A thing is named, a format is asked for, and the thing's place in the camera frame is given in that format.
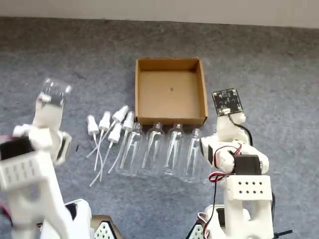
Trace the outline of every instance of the black circuit board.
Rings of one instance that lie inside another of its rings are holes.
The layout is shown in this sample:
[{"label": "black circuit board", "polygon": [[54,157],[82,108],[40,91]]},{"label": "black circuit board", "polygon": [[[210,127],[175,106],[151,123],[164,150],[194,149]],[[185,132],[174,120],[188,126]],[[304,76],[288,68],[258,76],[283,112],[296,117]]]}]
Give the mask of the black circuit board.
[{"label": "black circuit board", "polygon": [[243,112],[236,88],[216,91],[212,96],[218,117]]}]

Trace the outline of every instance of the open cardboard box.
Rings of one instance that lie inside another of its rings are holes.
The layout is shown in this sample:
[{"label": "open cardboard box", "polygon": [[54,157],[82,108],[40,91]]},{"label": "open cardboard box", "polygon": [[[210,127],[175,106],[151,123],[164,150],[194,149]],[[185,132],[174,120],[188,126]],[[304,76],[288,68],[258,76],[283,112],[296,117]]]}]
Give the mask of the open cardboard box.
[{"label": "open cardboard box", "polygon": [[208,116],[203,65],[198,58],[136,60],[135,113],[144,125],[202,125]]}]

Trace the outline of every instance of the gray carpet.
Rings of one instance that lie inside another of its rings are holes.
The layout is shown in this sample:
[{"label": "gray carpet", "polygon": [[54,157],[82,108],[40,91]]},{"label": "gray carpet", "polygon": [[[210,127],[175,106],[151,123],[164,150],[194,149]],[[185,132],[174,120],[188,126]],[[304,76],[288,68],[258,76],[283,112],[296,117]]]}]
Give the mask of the gray carpet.
[{"label": "gray carpet", "polygon": [[[319,30],[177,22],[0,18],[0,130],[31,123],[45,77],[74,86],[62,129],[79,150],[56,168],[64,200],[83,198],[93,214],[109,214],[127,239],[181,239],[196,213],[212,202],[212,185],[117,174],[89,188],[94,159],[86,115],[134,106],[135,60],[199,57],[204,64],[209,119],[211,91],[237,87],[255,146],[270,160],[277,195],[275,231],[287,239],[319,234]],[[111,161],[116,157],[111,152]],[[0,198],[6,202],[5,194]],[[217,203],[222,203],[218,187]],[[0,238],[9,224],[0,219]]]}]

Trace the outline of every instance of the white wall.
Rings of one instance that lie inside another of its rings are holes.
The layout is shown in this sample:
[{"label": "white wall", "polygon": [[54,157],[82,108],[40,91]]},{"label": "white wall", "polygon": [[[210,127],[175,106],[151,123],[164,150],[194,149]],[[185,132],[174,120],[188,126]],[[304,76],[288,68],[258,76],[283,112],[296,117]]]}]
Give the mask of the white wall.
[{"label": "white wall", "polygon": [[319,28],[319,0],[0,0],[0,15]]}]

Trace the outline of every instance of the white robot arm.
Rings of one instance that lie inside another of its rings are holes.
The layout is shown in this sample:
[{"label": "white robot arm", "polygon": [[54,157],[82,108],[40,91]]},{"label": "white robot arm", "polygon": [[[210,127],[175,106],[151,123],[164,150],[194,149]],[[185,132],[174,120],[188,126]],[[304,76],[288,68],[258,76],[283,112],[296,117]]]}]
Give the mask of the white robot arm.
[{"label": "white robot arm", "polygon": [[[208,206],[203,215],[205,239],[273,239],[272,191],[266,155],[252,146],[250,132],[241,124],[245,115],[237,90],[213,93],[217,112],[217,133],[200,140],[201,151],[212,167],[211,174],[224,188],[224,205]],[[243,202],[252,204],[252,213]]]},{"label": "white robot arm", "polygon": [[[37,98],[33,124],[17,126],[14,138],[0,144],[0,186],[8,195],[13,239],[33,239],[41,219],[45,219],[42,238],[93,238],[89,205],[77,200],[71,214],[54,171],[54,165],[65,161],[71,142],[68,133],[59,131],[70,90],[70,86],[48,79]],[[30,186],[38,188],[35,201],[29,197]]]}]

